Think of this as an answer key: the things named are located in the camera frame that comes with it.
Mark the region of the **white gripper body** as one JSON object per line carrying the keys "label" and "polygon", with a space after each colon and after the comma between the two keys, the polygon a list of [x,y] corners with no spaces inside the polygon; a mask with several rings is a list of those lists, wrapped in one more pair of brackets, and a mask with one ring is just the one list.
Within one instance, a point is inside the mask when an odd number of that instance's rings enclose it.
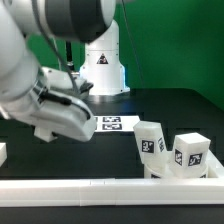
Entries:
{"label": "white gripper body", "polygon": [[50,130],[81,142],[89,141],[96,121],[78,98],[50,89],[42,69],[0,69],[0,113],[5,119]]}

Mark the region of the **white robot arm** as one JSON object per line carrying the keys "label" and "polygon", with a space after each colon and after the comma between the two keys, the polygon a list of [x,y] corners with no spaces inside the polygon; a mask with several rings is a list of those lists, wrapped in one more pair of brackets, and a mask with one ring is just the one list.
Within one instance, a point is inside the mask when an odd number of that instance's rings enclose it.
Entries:
{"label": "white robot arm", "polygon": [[95,117],[83,101],[99,83],[42,66],[55,39],[92,45],[112,30],[119,0],[0,0],[0,115],[34,128],[46,142],[58,135],[88,141]]}

